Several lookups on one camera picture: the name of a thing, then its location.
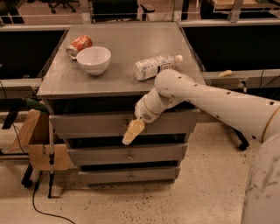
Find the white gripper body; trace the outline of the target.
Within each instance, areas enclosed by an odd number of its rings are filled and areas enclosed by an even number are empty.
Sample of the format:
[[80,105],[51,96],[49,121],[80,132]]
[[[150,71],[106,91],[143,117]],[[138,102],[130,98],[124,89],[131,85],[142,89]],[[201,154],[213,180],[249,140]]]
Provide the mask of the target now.
[[159,118],[159,115],[149,111],[145,105],[144,98],[141,98],[135,106],[135,117],[144,123],[153,123]]

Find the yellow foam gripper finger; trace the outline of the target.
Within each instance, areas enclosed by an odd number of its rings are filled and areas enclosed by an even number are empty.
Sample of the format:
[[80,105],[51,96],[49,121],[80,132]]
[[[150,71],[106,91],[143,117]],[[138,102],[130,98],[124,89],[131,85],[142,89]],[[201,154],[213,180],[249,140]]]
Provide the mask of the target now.
[[129,145],[144,130],[145,123],[141,119],[132,120],[124,133],[122,143]]

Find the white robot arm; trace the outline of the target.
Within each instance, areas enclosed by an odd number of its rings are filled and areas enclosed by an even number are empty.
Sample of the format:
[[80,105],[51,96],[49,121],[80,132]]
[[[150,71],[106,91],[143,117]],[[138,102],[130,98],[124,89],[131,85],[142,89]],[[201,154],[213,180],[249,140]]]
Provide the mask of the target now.
[[190,102],[262,145],[249,170],[241,224],[280,224],[280,101],[211,87],[167,69],[135,106],[136,118],[124,134],[130,144],[166,109]]

